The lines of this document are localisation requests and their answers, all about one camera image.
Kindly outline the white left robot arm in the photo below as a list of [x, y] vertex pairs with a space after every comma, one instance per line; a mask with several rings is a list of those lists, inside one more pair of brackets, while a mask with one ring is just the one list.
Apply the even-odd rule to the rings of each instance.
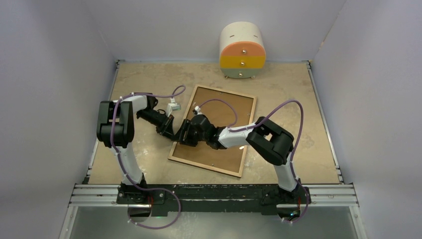
[[97, 139], [109, 148], [118, 161], [122, 180], [118, 187], [119, 204], [152, 203], [162, 197], [163, 189], [148, 188], [139, 168], [134, 149], [134, 118], [141, 118], [156, 127], [159, 135], [174, 137], [174, 117], [161, 109], [155, 110], [158, 100], [151, 93], [132, 93], [116, 101], [102, 101], [97, 122]]

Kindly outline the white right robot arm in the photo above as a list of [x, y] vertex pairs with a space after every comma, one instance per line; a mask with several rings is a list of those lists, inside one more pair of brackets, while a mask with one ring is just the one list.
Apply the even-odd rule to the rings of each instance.
[[230, 128], [215, 126], [205, 115], [199, 114], [191, 120], [185, 119], [172, 139], [191, 147], [205, 142], [215, 150], [249, 145], [274, 166], [280, 198], [290, 203], [299, 196], [299, 183], [292, 166], [294, 137], [270, 119], [260, 117], [254, 123]]

